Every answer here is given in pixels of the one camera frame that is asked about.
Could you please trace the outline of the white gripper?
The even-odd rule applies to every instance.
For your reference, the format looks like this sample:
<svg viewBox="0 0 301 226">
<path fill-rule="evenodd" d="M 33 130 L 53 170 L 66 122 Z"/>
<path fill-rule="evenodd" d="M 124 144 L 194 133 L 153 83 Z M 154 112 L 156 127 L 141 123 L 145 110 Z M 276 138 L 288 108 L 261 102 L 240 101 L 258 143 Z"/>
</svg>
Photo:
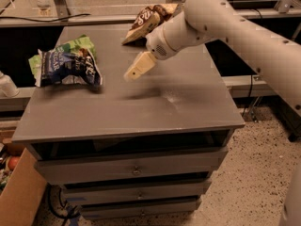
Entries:
<svg viewBox="0 0 301 226">
<path fill-rule="evenodd" d="M 166 25 L 160 25 L 147 36 L 146 47 L 149 52 L 141 52 L 123 75 L 126 81 L 134 81 L 152 69 L 157 59 L 166 60 L 177 54 L 175 37 L 167 30 Z"/>
</svg>

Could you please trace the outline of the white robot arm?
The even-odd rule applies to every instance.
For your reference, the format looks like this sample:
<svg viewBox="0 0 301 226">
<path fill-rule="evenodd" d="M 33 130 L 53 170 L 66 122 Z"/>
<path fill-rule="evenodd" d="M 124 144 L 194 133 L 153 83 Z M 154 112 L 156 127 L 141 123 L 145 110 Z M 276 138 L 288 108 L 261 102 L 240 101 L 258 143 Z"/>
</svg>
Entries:
<svg viewBox="0 0 301 226">
<path fill-rule="evenodd" d="M 183 11 L 146 35 L 147 50 L 125 74 L 134 80 L 155 61 L 211 39 L 223 41 L 296 113 L 301 104 L 301 46 L 239 15 L 227 0 L 186 0 Z M 189 226 L 301 226 L 300 159 L 239 165 Z"/>
</svg>

